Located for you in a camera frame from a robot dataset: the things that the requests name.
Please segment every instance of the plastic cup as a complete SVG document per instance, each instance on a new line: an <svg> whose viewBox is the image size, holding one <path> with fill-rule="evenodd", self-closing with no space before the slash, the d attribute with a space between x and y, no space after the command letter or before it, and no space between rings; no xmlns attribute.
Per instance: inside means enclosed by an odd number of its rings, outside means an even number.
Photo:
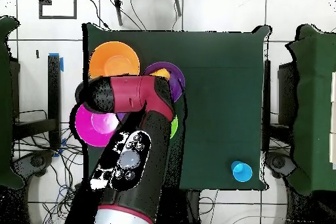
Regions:
<svg viewBox="0 0 336 224"><path fill-rule="evenodd" d="M251 166L243 162L240 161L232 162L231 170L234 178L241 183L244 183L250 180L250 178L252 178Z"/></svg>

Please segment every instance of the plastic bowl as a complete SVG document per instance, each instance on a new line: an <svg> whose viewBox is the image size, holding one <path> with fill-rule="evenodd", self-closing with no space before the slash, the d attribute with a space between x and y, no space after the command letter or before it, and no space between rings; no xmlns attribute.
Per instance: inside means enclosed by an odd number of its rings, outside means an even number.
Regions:
<svg viewBox="0 0 336 224"><path fill-rule="evenodd" d="M130 46L118 41L99 45L90 58L91 78L98 76L139 75L140 62Z"/></svg>

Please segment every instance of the cable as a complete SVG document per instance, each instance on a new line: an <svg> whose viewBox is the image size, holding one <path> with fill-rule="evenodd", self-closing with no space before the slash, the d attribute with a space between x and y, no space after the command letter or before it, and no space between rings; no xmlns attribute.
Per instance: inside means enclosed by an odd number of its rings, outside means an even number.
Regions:
<svg viewBox="0 0 336 224"><path fill-rule="evenodd" d="M276 142L273 138L270 138L270 140L272 140L273 142L275 142L277 145L279 145L279 147L280 148L283 148L283 146L282 145L280 145L278 142Z"/></svg>
<svg viewBox="0 0 336 224"><path fill-rule="evenodd" d="M130 0L130 2L131 2L131 6L132 6L132 9L133 9L133 12L134 12L134 14L135 14L135 16L138 18L138 20L140 21L140 23L144 26L144 24L142 23L142 21L140 20L140 18L137 16L137 14L135 13L135 10L134 10L134 8L133 8L133 4L132 4L132 0Z"/></svg>
<svg viewBox="0 0 336 224"><path fill-rule="evenodd" d="M108 28L110 31L111 29L108 27L107 23L105 23L100 17L99 17L99 14L98 14L98 8L97 8L97 5L96 3L93 1L93 0L90 0L92 2L92 4L94 5L94 7L96 8L96 15L98 17L98 19L103 23L103 25L105 26L105 28Z"/></svg>
<svg viewBox="0 0 336 224"><path fill-rule="evenodd" d="M233 222L233 224L235 224L235 223L241 221L242 219L249 218L249 217L274 218L274 219L283 219L283 220L287 220L287 221L305 222L305 223L313 223L313 222L314 222L314 221L305 221L305 220L292 220L292 219L288 219L288 218L275 217L275 216L248 215L248 216L239 218L238 220L236 220L235 222Z"/></svg>
<svg viewBox="0 0 336 224"><path fill-rule="evenodd" d="M175 5L176 5L176 2L174 3L174 11L175 11L175 22L174 22L174 25L173 25L173 27L171 28L171 31L173 31L173 30L174 30L175 24L176 24L176 22L177 22L177 12L176 12L176 7L175 7Z"/></svg>
<svg viewBox="0 0 336 224"><path fill-rule="evenodd" d="M112 4L115 8L117 8L116 5L113 4L112 0L110 0L110 2L111 2L111 4ZM129 19L131 19L131 21L132 21L132 22L133 22L133 23L140 29L140 31L142 31L142 29L138 26L138 24L135 23L135 21L134 21L131 17L129 17L126 13L124 13L124 12L121 10L121 7L119 8L119 10L120 10L124 15L126 15Z"/></svg>
<svg viewBox="0 0 336 224"><path fill-rule="evenodd" d="M211 209L210 209L209 211L200 213L199 215L205 215L205 214L211 212L211 211L213 210L213 208L215 208L215 203L213 202L213 200L212 200L210 197L206 197L206 196L201 197L201 198L199 199L199 201L201 201L201 199L203 199L203 198L208 198L208 199L210 199L210 201L211 201L211 203L212 203L212 206L211 206Z"/></svg>
<svg viewBox="0 0 336 224"><path fill-rule="evenodd" d="M217 189L216 195L215 195L215 200L214 200L214 205L216 203L217 195L218 195L219 189ZM210 224L213 222L213 214L211 216Z"/></svg>

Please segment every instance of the dark green table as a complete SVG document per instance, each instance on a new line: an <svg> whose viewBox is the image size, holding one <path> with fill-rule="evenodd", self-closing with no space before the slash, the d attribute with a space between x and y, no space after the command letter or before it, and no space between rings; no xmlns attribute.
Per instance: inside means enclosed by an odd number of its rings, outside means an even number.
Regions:
<svg viewBox="0 0 336 224"><path fill-rule="evenodd" d="M288 44L300 75L298 111L293 126L294 161L299 167L288 177L303 195L314 190L336 191L336 170L329 162L331 124L331 73L336 71L336 34L323 33L311 25L298 29Z"/></svg>
<svg viewBox="0 0 336 224"><path fill-rule="evenodd" d="M140 72L159 61L182 70L185 97L175 103L179 124L169 146L166 187L262 190L263 43L269 32L268 26L253 33L107 32L86 24L83 40L89 56L107 41L128 44L139 57ZM103 150L88 147L90 172ZM233 178L234 160L253 168L250 181Z"/></svg>

